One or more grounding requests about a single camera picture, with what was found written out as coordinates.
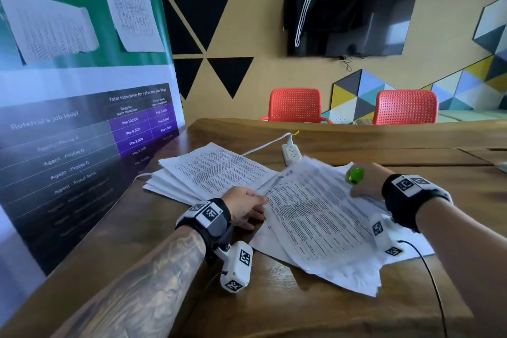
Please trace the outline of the wide taped paper sheet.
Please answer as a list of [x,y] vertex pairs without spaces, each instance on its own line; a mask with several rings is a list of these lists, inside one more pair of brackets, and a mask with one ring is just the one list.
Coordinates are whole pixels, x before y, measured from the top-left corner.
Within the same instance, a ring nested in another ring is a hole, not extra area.
[[0,0],[26,64],[99,47],[89,12],[54,0]]

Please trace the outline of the person's left forearm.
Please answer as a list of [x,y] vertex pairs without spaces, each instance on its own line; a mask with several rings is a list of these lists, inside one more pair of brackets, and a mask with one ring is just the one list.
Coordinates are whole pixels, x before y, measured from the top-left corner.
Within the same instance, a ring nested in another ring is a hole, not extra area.
[[205,252],[198,232],[178,228],[51,338],[168,338]]

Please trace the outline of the green and purple banner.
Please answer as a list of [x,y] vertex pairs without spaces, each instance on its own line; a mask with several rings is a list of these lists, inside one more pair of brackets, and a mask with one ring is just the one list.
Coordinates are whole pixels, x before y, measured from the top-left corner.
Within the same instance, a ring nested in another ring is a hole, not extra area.
[[99,47],[26,64],[0,3],[0,327],[185,128],[162,0],[163,53],[130,53],[107,0]]

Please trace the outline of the pale green bench cushion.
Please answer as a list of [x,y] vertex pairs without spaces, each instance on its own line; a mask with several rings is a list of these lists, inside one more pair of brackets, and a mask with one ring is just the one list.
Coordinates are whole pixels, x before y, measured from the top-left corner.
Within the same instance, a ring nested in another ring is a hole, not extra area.
[[472,122],[507,119],[507,110],[442,110],[439,111],[437,123]]

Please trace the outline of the person's left hand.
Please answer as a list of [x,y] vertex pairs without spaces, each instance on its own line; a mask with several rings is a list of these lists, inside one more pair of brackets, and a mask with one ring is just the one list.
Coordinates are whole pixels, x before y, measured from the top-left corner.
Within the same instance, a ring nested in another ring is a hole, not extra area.
[[253,231],[254,222],[264,222],[264,206],[269,203],[269,197],[257,191],[235,186],[221,196],[222,201],[230,212],[231,224],[246,231]]

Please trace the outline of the colourful triangle wall panels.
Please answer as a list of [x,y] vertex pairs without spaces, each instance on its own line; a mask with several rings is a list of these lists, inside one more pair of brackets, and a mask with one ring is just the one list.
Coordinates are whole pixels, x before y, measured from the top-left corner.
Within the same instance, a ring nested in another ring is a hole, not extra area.
[[[472,40],[489,55],[422,89],[436,94],[440,111],[507,110],[507,0],[483,8]],[[358,70],[333,84],[330,109],[321,115],[335,124],[371,121],[377,94],[394,89]]]

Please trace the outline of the black left wrist band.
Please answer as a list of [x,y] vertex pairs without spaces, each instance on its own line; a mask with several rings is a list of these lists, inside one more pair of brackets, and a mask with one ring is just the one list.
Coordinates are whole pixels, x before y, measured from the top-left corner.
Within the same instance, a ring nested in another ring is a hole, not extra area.
[[175,229],[188,226],[198,232],[204,240],[207,252],[214,252],[229,240],[231,214],[221,199],[197,203],[183,213]]

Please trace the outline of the messy pile of printed papers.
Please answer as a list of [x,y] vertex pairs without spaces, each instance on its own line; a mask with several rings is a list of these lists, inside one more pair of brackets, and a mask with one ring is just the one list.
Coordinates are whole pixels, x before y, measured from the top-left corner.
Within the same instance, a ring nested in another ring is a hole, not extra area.
[[[337,168],[341,173],[345,175],[346,180],[346,172],[350,167],[352,167],[352,163],[335,168]],[[277,183],[281,176],[281,173],[284,170],[278,172],[276,180],[270,189]],[[375,204],[380,204],[383,208],[385,208],[385,205],[382,202],[373,200],[371,198],[364,199],[372,200]],[[390,216],[390,213],[386,208],[385,211],[386,215]],[[409,229],[403,228],[403,230],[400,232],[398,241],[401,243],[401,246],[405,250],[405,253],[401,257],[387,258],[387,261],[383,264],[383,266],[386,264],[393,264],[396,262],[417,258],[420,257],[420,255],[431,256],[435,254],[433,248],[421,234],[415,233]],[[256,232],[255,236],[250,242],[250,245],[254,248],[254,250],[257,250],[265,255],[268,255],[271,258],[278,259],[282,262],[291,264],[301,269],[301,267],[299,267],[285,252],[279,240],[275,236],[275,233],[272,231],[272,228],[269,226],[267,220],[261,226],[259,231]],[[383,266],[376,264],[366,264],[364,262],[352,265],[342,265],[333,271],[326,271],[323,274],[308,274],[318,276],[346,290],[351,290],[360,294],[375,297],[377,296],[378,289],[382,285],[380,279],[380,270]]]

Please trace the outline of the red perforated plastic chair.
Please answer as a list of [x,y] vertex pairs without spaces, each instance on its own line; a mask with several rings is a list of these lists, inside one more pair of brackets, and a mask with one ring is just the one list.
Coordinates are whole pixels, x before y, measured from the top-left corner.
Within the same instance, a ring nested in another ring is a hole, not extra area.
[[322,117],[321,93],[312,87],[288,87],[274,89],[270,94],[269,112],[261,121],[289,123],[328,123]]
[[388,90],[377,94],[373,125],[428,124],[438,121],[439,102],[428,90]]

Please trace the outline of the printed paper sheet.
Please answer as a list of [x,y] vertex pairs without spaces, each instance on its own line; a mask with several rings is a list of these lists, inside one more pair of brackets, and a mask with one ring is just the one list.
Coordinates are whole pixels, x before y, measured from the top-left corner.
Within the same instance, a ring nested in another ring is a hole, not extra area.
[[288,256],[307,273],[386,263],[371,226],[374,216],[386,214],[385,208],[353,198],[350,191],[337,168],[304,157],[287,167],[267,193],[268,224]]

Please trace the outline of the black wrist band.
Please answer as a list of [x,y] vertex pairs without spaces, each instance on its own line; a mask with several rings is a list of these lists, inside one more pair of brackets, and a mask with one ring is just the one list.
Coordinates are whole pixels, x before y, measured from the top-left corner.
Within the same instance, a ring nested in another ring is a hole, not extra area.
[[175,229],[188,226],[198,232],[204,240],[207,252],[214,252],[229,240],[231,214],[221,199],[197,203],[183,213]]
[[390,175],[383,183],[382,196],[393,221],[416,233],[420,233],[416,215],[423,204],[433,198],[453,204],[446,190],[419,175]]

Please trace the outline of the neat stack of printed papers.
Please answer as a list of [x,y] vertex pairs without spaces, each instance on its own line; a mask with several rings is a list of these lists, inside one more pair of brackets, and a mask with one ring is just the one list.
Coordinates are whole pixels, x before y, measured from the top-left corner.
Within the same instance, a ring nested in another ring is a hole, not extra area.
[[159,160],[144,190],[187,205],[218,198],[234,186],[265,194],[278,172],[214,143],[182,156]]

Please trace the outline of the black wall television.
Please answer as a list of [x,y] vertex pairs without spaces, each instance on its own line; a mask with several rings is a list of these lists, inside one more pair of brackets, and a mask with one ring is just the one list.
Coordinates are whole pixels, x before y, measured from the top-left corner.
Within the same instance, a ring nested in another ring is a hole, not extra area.
[[289,57],[401,55],[416,0],[283,0]]

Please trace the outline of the person's right forearm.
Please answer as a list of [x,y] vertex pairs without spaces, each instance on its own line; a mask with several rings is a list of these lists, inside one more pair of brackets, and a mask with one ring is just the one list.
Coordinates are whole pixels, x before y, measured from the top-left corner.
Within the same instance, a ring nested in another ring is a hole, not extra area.
[[416,224],[485,336],[507,338],[507,238],[442,198],[423,204]]

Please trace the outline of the black right wrist band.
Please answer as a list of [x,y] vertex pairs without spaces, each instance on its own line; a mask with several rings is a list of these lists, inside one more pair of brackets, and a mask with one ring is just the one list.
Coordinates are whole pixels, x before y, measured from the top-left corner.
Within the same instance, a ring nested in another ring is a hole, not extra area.
[[446,190],[419,175],[390,175],[383,183],[382,196],[393,221],[416,233],[420,233],[416,215],[423,204],[433,198],[453,204]]

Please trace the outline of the tall taped paper sheet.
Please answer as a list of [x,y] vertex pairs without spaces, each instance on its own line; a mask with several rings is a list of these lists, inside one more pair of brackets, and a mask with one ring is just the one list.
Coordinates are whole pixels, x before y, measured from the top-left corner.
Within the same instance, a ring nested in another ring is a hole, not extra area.
[[151,0],[107,0],[107,4],[117,34],[127,52],[165,52]]

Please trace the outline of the person's right hand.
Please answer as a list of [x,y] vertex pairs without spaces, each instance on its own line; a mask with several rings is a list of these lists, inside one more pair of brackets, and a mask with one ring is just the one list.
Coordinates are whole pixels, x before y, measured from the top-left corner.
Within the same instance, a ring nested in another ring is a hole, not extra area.
[[363,180],[369,181],[371,185],[371,194],[368,197],[375,200],[384,200],[383,185],[390,176],[394,175],[394,171],[377,163],[355,163],[352,167],[364,168]]

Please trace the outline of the white power strip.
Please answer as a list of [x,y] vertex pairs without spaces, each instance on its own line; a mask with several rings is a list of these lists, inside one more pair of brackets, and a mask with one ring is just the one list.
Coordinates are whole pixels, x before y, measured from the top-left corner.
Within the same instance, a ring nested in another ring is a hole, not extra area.
[[282,156],[287,167],[303,160],[298,146],[294,143],[282,144]]

